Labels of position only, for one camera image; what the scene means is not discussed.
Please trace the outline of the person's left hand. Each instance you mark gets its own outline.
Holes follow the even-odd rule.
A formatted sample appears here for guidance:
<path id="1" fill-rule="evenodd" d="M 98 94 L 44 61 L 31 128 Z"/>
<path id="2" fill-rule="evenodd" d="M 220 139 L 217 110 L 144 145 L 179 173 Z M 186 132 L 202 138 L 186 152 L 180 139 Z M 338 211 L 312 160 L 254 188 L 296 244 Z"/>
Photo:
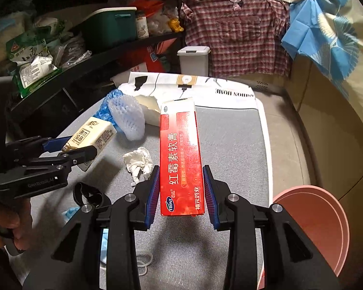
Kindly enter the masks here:
<path id="1" fill-rule="evenodd" d="M 29 240 L 32 233 L 32 216 L 30 214 L 30 199 L 22 199 L 14 210 L 0 203 L 0 226 L 12 229 L 14 234 L 14 244 L 20 250 L 29 248 Z M 4 241 L 0 236 L 0 248 L 4 246 Z"/>

